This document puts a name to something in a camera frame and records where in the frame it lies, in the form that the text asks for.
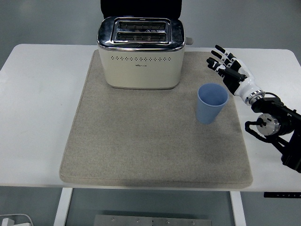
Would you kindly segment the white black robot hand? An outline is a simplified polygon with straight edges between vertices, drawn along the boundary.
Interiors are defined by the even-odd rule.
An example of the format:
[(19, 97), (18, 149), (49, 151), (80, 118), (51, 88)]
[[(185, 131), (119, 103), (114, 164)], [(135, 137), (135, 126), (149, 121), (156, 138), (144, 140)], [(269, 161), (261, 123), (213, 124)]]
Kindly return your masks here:
[(218, 60), (210, 57), (206, 60), (208, 68), (215, 71), (231, 94), (241, 97), (248, 103), (255, 93), (260, 93), (261, 89), (255, 84), (254, 76), (247, 66), (231, 52), (215, 45), (216, 50), (211, 54)]

